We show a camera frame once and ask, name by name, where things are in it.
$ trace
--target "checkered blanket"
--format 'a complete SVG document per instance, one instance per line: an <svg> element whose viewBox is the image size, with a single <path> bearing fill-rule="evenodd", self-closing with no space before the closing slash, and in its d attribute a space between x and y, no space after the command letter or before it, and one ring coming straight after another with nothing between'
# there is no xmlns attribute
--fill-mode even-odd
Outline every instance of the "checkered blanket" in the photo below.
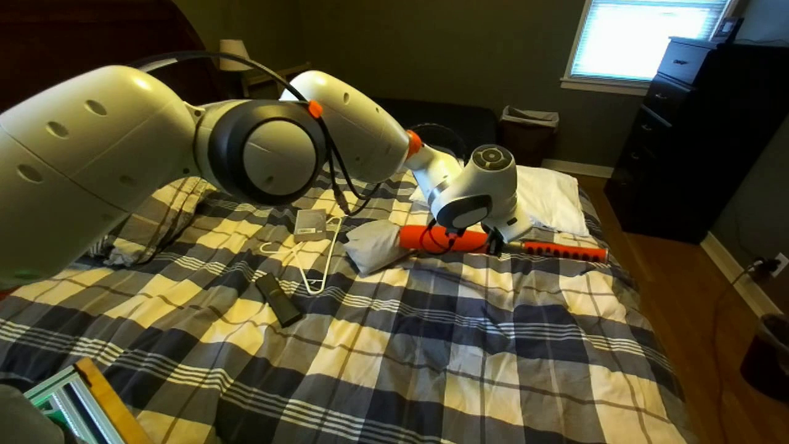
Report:
<svg viewBox="0 0 789 444"><path fill-rule="evenodd" d="M424 223L410 177L341 224ZM686 408L615 261L525 251L408 257L360 276L341 245L297 245L299 207L213 193L132 270L66 270L0 300L0 373L95 358L154 442L686 442ZM600 219L584 199L593 234ZM273 275L307 316L281 328Z"/></svg>

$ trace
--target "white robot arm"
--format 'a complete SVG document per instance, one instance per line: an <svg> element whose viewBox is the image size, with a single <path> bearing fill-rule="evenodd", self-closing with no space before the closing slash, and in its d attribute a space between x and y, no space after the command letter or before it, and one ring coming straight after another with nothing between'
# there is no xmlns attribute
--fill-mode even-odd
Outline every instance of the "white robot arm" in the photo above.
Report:
<svg viewBox="0 0 789 444"><path fill-rule="evenodd" d="M58 85L0 114L0 289L51 276L177 176L265 205L293 199L324 145L307 104L191 106L132 66Z"/></svg>
<svg viewBox="0 0 789 444"><path fill-rule="evenodd" d="M312 104L192 106L145 71L104 66L0 114L0 292L58 275L177 176L278 205L312 188L331 149L363 182L408 160L450 229L511 223L509 150L483 145L461 166L336 76L307 71L293 88Z"/></svg>

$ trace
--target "black furniture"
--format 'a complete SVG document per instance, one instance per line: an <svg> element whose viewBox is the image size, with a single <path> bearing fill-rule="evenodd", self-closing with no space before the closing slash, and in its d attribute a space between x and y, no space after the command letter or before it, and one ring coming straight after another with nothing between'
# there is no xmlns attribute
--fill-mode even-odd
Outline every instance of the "black furniture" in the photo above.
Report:
<svg viewBox="0 0 789 444"><path fill-rule="evenodd" d="M701 242L789 110L789 49L672 39L606 182L627 233Z"/></svg>

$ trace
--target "white object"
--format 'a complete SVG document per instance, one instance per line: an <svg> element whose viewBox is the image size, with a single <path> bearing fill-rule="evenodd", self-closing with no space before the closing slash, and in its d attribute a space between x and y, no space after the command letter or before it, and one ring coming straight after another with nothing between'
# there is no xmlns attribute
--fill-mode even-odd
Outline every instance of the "white object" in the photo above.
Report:
<svg viewBox="0 0 789 444"><path fill-rule="evenodd" d="M317 242L326 236L326 213L324 210L299 210L293 223L297 242Z"/></svg>
<svg viewBox="0 0 789 444"><path fill-rule="evenodd" d="M0 115L0 289L50 276L191 160L194 118L159 80L104 66Z"/></svg>
<svg viewBox="0 0 789 444"><path fill-rule="evenodd" d="M373 219L350 229L345 251L365 276L408 257L408 251L400 250L400 224L389 219Z"/></svg>
<svg viewBox="0 0 789 444"><path fill-rule="evenodd" d="M234 54L234 56L250 59L245 39L219 39L219 54ZM219 56L219 71L250 71L250 69L252 69L250 64L243 64L230 56Z"/></svg>
<svg viewBox="0 0 789 444"><path fill-rule="evenodd" d="M302 104L207 104L194 138L199 176L228 194L281 205L303 194L326 159L326 138Z"/></svg>
<svg viewBox="0 0 789 444"><path fill-rule="evenodd" d="M774 258L780 261L780 267L774 267L773 272L773 276L776 279L787 270L789 258L783 251Z"/></svg>
<svg viewBox="0 0 789 444"><path fill-rule="evenodd" d="M404 164L408 133L363 91L326 71L303 71L291 85L324 106L324 122L354 177L383 182Z"/></svg>
<svg viewBox="0 0 789 444"><path fill-rule="evenodd" d="M321 276L319 287L312 287L303 270L299 270L302 284L303 284L307 294L312 294L312 297L321 297L326 292L326 279L328 279L331 258L336 257L336 245L339 245L341 229L344 229L344 219L336 223L336 234L331 236L328 257L326 257L324 276Z"/></svg>
<svg viewBox="0 0 789 444"><path fill-rule="evenodd" d="M420 193L435 194L436 191L444 191L450 181L464 171L464 164L444 150L423 145L413 159L408 159L408 168L416 177Z"/></svg>
<svg viewBox="0 0 789 444"><path fill-rule="evenodd" d="M515 159L500 145L478 145L467 168L427 197L431 218L450 229L499 228L515 213Z"/></svg>
<svg viewBox="0 0 789 444"><path fill-rule="evenodd" d="M577 177L550 168L519 168L515 224L499 224L503 239L522 239L534 228L590 236ZM413 194L414 205L427 207L423 188Z"/></svg>

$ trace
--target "wooden floor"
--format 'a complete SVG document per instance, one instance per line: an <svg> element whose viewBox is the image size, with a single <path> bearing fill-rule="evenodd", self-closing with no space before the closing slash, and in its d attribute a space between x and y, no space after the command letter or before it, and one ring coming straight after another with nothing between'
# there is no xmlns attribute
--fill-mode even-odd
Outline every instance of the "wooden floor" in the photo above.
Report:
<svg viewBox="0 0 789 444"><path fill-rule="evenodd" d="M789 404L741 377L758 316L695 245L621 233L604 181L579 177L603 218L604 236L642 294L642 312L686 393L701 444L789 442Z"/></svg>

